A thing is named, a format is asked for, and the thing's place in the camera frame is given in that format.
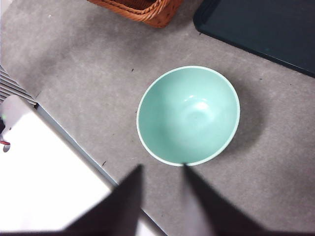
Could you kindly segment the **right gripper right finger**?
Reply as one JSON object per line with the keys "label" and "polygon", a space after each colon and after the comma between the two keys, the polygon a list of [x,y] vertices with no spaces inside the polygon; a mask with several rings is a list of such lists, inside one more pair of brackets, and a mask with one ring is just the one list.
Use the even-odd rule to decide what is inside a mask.
{"label": "right gripper right finger", "polygon": [[188,165],[183,166],[184,229],[188,236],[313,236],[271,231],[221,196]]}

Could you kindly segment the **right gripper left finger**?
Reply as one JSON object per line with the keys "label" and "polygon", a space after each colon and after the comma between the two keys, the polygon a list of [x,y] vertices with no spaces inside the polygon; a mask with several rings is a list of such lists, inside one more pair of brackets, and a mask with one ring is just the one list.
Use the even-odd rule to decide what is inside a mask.
{"label": "right gripper left finger", "polygon": [[135,167],[113,191],[59,231],[4,232],[2,236],[134,236],[141,212],[143,166]]}

